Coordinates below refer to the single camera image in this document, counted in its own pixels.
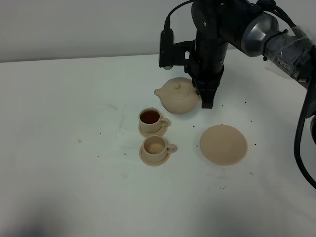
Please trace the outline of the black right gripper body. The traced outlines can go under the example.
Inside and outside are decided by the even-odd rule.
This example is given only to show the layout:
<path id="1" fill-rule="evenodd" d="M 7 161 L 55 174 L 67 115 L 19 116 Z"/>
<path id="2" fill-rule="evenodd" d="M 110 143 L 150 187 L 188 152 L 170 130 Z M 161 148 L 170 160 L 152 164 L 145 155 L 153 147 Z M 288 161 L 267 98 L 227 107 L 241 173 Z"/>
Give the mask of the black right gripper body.
<path id="1" fill-rule="evenodd" d="M 184 65 L 185 73 L 192 78 L 192 85 L 196 80 L 207 80 L 217 76 L 223 68 L 228 43 L 222 38 L 202 38 L 184 42 L 189 57 Z"/>

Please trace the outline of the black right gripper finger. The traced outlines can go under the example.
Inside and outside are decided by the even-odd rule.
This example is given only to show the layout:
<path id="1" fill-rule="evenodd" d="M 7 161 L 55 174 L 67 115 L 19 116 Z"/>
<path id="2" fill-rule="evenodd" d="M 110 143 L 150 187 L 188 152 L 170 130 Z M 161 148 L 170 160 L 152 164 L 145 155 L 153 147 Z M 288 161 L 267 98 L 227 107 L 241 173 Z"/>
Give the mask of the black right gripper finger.
<path id="1" fill-rule="evenodd" d="M 219 82 L 196 82 L 195 88 L 202 101 L 203 109 L 212 109 Z"/>

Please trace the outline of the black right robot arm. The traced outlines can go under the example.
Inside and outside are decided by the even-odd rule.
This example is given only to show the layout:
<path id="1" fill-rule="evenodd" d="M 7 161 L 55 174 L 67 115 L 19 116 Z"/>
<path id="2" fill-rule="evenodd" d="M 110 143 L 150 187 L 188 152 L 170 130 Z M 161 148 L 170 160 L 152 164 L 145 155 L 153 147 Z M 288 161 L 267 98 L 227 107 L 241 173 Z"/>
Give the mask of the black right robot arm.
<path id="1" fill-rule="evenodd" d="M 305 120 L 316 116 L 316 47 L 307 34 L 273 0 L 198 0 L 191 15 L 197 33 L 190 74 L 202 107 L 213 107 L 228 45 L 249 57 L 263 56 L 307 89 L 298 144 Z"/>

